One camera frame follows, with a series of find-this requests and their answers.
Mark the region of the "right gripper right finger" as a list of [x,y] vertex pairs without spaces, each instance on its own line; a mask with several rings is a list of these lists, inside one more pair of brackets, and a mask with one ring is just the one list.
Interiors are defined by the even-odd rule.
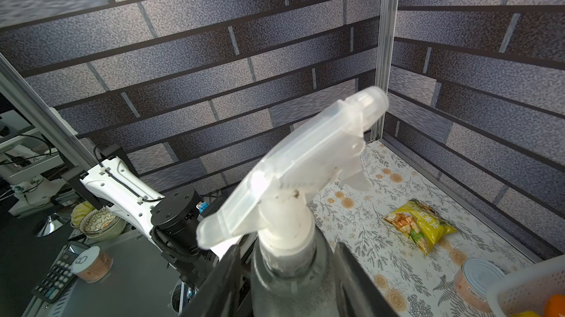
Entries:
[[344,243],[335,246],[333,268],[340,316],[397,316]]

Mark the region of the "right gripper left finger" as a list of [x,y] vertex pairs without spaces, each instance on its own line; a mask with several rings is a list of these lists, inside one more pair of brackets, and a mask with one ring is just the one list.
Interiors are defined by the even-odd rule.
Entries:
[[241,252],[232,245],[182,310],[181,317],[235,316],[241,290]]

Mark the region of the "grey translucent spray bottle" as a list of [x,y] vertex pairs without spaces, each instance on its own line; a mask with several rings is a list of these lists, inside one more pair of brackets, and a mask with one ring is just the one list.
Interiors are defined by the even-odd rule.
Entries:
[[251,298],[254,316],[337,316],[333,252],[319,228],[315,252],[306,265],[292,274],[271,270],[260,244],[252,254]]

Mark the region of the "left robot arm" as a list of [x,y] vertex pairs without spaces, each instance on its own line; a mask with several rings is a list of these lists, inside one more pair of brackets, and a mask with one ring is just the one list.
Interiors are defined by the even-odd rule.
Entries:
[[112,145],[95,156],[89,170],[79,166],[64,180],[97,210],[106,209],[131,224],[160,250],[161,255],[190,287],[200,287],[218,260],[197,245],[204,199],[187,185],[167,195],[142,182],[122,147]]

